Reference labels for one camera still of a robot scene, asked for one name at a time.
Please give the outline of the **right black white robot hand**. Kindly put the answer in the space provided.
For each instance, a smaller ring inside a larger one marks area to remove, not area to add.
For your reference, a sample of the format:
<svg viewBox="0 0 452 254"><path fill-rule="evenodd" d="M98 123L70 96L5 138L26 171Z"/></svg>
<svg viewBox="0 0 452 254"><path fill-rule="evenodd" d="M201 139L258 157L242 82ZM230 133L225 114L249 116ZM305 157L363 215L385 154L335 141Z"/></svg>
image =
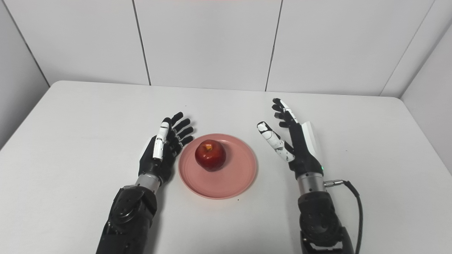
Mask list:
<svg viewBox="0 0 452 254"><path fill-rule="evenodd" d="M292 143L287 143L265 121L257 124L257 129L273 150L288 163L289 169L299 178L305 174L318 173L323 176L323 167L308 150L302 124L296 119L291 108L280 98L273 98L274 117L279 126L289 130Z"/></svg>

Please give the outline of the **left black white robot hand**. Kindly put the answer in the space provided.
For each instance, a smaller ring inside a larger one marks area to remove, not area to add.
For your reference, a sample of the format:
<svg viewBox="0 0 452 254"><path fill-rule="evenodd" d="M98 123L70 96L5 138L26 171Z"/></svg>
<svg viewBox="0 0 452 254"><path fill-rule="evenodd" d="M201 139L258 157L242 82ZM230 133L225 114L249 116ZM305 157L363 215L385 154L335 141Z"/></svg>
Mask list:
<svg viewBox="0 0 452 254"><path fill-rule="evenodd" d="M157 135L149 141L141 159L138 175L154 175L160 184L171 179L176 157L194 140L191 120L179 111L172 118L163 119Z"/></svg>

